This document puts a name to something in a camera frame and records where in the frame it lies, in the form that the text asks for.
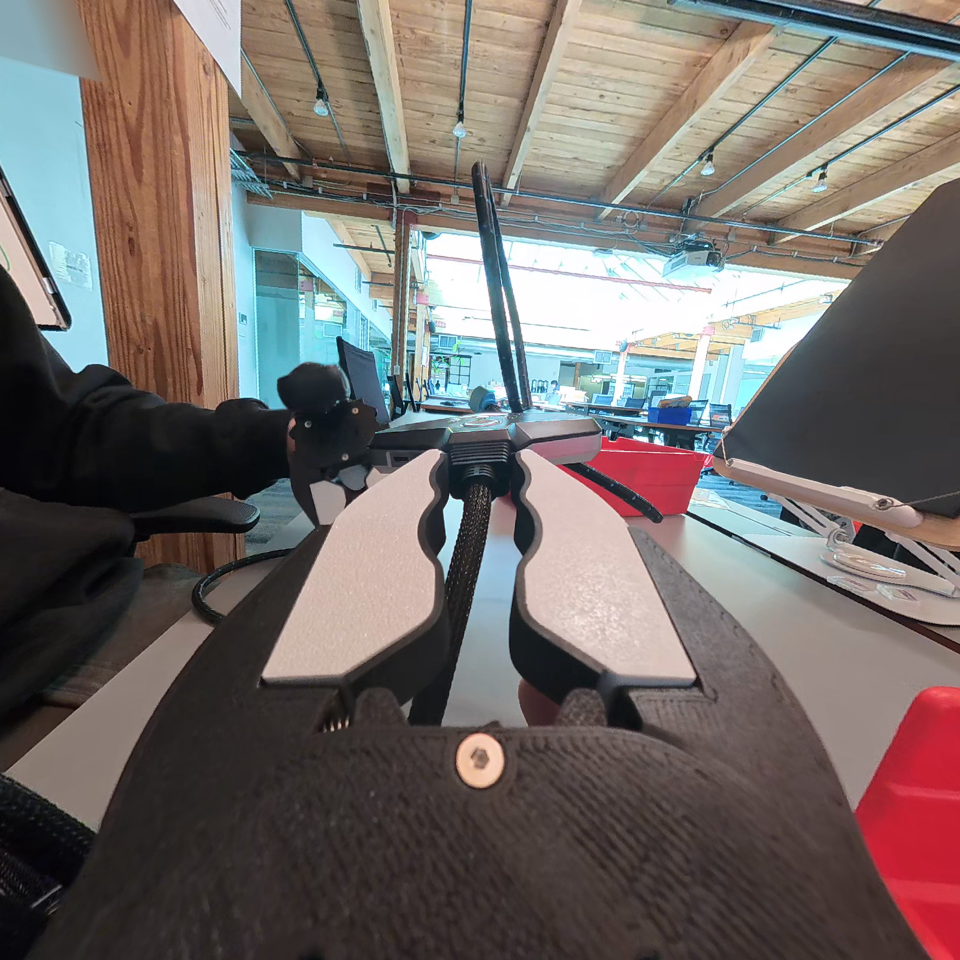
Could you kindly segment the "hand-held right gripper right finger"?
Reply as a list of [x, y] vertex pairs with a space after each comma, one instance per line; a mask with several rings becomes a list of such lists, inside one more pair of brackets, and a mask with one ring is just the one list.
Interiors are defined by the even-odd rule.
[[532, 450], [515, 457], [510, 658], [556, 704], [606, 705], [633, 689], [689, 689], [697, 675], [630, 529], [591, 489]]

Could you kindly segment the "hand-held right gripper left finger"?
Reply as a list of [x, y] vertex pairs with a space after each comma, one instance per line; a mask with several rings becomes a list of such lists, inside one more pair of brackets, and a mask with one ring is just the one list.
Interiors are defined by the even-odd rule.
[[446, 453], [425, 451], [334, 521], [263, 668], [269, 687], [368, 689], [411, 701], [450, 654], [439, 554], [446, 541]]

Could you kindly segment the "person's left forearm black sleeve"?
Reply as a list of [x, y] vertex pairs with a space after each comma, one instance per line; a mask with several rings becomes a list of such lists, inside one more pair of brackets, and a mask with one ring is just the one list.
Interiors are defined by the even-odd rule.
[[102, 365], [49, 365], [54, 411], [35, 475], [38, 496], [136, 514], [198, 498], [246, 499], [290, 474], [290, 416], [257, 399], [214, 409], [138, 390]]

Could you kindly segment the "white desk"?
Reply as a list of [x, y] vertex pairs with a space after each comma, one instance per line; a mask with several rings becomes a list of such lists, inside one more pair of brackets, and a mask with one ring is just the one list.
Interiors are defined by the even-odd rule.
[[[512, 502], [496, 500], [445, 726], [523, 723], [521, 678], [508, 651], [520, 559], [514, 524]], [[679, 562], [768, 656], [821, 738], [852, 808], [915, 696], [958, 687], [956, 632], [932, 639], [690, 516], [629, 524]], [[30, 750], [14, 747], [7, 774], [97, 829], [150, 716], [210, 631], [186, 613]]]

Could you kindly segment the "black office chair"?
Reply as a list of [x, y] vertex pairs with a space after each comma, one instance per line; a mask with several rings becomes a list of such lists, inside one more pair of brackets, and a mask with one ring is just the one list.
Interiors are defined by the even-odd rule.
[[381, 428], [390, 424], [390, 414], [385, 402], [379, 378], [377, 359], [371, 351], [336, 338], [339, 363], [348, 381], [350, 395], [354, 400], [372, 408]]

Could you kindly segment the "glass partition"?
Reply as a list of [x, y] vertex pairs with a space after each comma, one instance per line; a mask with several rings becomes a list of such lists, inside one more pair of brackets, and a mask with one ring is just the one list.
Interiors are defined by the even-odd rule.
[[304, 362], [339, 360], [349, 304], [292, 254], [254, 251], [256, 357], [259, 398], [282, 407], [278, 380]]

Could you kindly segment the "red plastic bin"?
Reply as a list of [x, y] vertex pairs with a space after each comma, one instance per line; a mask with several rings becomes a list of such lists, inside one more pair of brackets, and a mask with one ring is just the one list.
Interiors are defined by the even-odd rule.
[[681, 515], [703, 469], [713, 465], [703, 452], [657, 445], [634, 438], [605, 437], [588, 464], [646, 498], [664, 516]]
[[959, 957], [959, 689], [910, 704], [855, 816], [896, 905], [932, 958]]

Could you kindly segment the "wooden pillar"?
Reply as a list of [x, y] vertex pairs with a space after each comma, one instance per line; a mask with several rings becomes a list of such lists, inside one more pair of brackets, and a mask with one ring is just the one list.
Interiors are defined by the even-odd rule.
[[169, 402], [239, 396], [229, 86], [168, 1], [79, 1], [109, 366]]

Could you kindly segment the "white folding stand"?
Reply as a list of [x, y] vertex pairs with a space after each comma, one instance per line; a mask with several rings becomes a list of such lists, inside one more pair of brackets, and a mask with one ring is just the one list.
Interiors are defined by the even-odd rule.
[[[932, 625], [958, 626], [958, 520], [920, 509], [923, 501], [791, 476], [742, 459], [714, 457], [714, 468], [732, 481], [762, 490], [814, 536], [801, 536], [786, 559], [844, 593], [900, 616]], [[882, 531], [930, 572], [854, 545], [852, 528], [833, 516]]]

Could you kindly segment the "person in black sleeve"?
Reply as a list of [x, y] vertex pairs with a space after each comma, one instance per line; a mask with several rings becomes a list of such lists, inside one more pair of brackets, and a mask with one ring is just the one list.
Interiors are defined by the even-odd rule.
[[138, 508], [110, 486], [148, 399], [105, 366], [66, 366], [2, 271], [3, 716], [90, 654], [137, 593]]

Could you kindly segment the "ceiling projector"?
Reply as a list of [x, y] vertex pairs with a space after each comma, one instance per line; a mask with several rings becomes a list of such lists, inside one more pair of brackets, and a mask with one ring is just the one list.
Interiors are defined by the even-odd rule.
[[699, 279], [723, 270], [725, 256], [714, 245], [700, 243], [686, 245], [666, 259], [661, 276], [670, 282]]

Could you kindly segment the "black laptop on white stand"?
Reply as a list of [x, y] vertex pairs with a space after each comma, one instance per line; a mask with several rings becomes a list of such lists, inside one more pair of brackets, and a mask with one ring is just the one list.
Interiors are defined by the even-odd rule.
[[959, 529], [959, 182], [778, 363], [713, 457], [918, 502]]

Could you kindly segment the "white paper sheet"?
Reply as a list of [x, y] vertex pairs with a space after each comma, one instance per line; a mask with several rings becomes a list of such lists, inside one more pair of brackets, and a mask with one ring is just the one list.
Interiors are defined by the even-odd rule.
[[235, 93], [242, 92], [241, 1], [174, 1]]

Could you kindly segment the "monitor with black frame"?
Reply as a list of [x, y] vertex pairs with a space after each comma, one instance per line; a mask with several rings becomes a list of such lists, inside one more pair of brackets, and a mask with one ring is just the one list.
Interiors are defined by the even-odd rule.
[[40, 330], [70, 330], [69, 310], [5, 173], [1, 173], [1, 266]]

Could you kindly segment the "black ceiling rail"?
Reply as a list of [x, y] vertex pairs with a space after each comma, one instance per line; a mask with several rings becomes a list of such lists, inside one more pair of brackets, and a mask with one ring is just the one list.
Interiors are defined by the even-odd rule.
[[913, 14], [840, 1], [673, 1], [718, 17], [957, 63], [959, 27]]

